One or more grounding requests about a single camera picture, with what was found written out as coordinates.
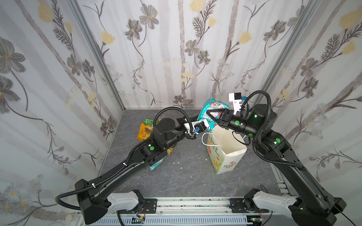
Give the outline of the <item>white floral paper bag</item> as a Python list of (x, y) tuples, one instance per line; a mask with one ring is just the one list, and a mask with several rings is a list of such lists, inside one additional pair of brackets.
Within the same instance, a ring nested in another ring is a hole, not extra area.
[(212, 131), (205, 132), (202, 138), (216, 174), (234, 170), (247, 151), (247, 146), (238, 142), (231, 130), (215, 126)]

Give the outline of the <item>green snack packet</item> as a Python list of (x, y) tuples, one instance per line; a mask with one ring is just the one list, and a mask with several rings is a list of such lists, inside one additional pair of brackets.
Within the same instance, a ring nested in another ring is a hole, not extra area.
[(143, 124), (145, 126), (153, 126), (153, 120), (146, 118), (146, 119), (144, 119)]

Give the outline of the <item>orange snack packet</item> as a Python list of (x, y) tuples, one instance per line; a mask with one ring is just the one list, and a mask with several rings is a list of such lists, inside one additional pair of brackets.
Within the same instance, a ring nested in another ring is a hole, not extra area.
[(167, 156), (170, 156), (172, 152), (173, 152), (173, 148), (171, 147), (167, 150)]

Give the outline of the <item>teal mint candy packet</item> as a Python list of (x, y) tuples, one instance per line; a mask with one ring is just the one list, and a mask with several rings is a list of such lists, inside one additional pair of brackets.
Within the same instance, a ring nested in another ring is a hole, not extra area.
[(152, 166), (149, 167), (150, 171), (153, 171), (156, 167), (158, 167), (161, 163), (164, 162), (164, 158), (159, 160), (158, 162), (154, 163)]

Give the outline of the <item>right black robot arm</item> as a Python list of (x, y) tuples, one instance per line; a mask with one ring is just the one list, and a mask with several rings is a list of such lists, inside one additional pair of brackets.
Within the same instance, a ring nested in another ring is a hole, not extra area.
[(277, 115), (272, 111), (267, 92), (253, 92), (241, 107), (257, 94), (265, 96), (267, 103), (255, 105), (250, 115), (234, 115), (228, 108), (210, 109), (206, 113), (219, 127), (249, 137), (254, 153), (273, 164), (294, 187), (297, 196), (283, 197), (252, 189), (244, 196), (246, 207), (282, 214), (299, 226), (334, 225), (336, 215), (343, 212), (346, 202), (327, 192), (301, 163), (291, 144), (272, 130)]

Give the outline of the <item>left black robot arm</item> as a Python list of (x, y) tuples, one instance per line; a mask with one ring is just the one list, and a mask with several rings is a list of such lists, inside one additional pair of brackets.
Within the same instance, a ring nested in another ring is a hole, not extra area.
[(86, 224), (92, 224), (115, 205), (110, 195), (116, 188), (138, 171), (154, 165), (167, 155), (168, 149), (183, 139), (196, 139), (196, 135), (210, 128), (206, 119), (198, 120), (175, 106), (162, 109), (153, 120), (150, 136), (136, 145), (116, 167), (90, 180), (79, 180), (75, 190), (58, 195), (57, 204), (82, 213)]

